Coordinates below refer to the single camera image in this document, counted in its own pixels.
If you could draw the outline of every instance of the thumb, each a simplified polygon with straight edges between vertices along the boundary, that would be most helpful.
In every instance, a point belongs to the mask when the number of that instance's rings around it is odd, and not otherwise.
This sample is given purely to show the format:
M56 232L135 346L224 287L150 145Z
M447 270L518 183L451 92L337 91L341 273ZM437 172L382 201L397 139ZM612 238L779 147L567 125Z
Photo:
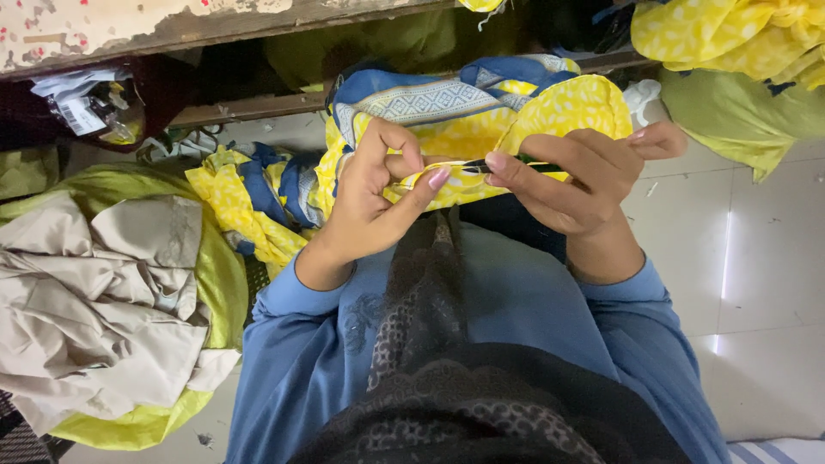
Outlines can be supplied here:
M530 178L538 174L516 157L502 152L488 153L484 162L493 171L493 175L487 179L487 183L493 187L518 189L519 186L527 185Z
M400 239L413 225L416 219L423 213L438 195L438 192L450 178L450 167L434 169L425 173L415 183L411 191L404 194L401 200L392 205L383 215L380 215L375 222L384 230L391 231L389 234Z

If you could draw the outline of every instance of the person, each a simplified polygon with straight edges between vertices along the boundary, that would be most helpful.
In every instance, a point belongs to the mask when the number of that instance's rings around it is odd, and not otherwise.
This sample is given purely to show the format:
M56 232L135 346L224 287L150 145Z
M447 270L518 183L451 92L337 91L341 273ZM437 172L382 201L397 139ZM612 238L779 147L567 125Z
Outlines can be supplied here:
M409 131L373 119L327 223L258 294L228 464L730 462L620 208L646 160L685 151L677 127L527 137L569 182L487 156L487 182L566 238L565 263L455 207L422 215L448 170L391 204L389 149L424 169Z

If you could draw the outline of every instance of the person's right hand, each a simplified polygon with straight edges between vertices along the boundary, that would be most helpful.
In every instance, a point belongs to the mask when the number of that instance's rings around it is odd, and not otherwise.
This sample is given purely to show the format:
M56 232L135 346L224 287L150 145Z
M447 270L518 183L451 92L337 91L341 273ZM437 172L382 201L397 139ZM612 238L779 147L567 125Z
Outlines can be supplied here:
M487 155L488 183L506 187L542 224L568 236L599 232L620 211L644 162L680 156L687 136L670 122L649 125L628 139L613 140L593 129L564 137L530 135L519 151L570 173L560 182L503 153Z

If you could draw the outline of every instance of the peeling paint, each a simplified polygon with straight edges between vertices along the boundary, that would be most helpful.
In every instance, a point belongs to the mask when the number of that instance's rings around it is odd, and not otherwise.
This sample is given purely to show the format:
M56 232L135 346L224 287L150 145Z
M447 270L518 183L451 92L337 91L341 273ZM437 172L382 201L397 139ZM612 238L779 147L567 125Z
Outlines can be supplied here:
M216 12L279 13L294 0L18 0L19 8L0 7L0 24L9 31L0 39L0 54L13 52L4 70L26 67L54 53L90 54L107 44L151 35L165 18L182 12L205 16ZM349 3L351 0L328 0ZM63 42L43 40L32 53L31 39L65 35Z

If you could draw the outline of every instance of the person's left hand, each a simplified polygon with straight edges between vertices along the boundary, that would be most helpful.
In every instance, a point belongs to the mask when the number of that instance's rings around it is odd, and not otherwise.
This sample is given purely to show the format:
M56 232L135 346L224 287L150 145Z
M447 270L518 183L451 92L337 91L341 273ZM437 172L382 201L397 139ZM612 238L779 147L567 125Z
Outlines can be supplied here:
M343 283L338 281L347 274L345 268L350 263L396 244L447 182L448 168L433 170L393 204L383 196L390 182L385 165L389 149L401 150L413 172L424 169L413 133L378 117L370 121L356 152L338 176L332 214L295 263L304 285L331 290Z

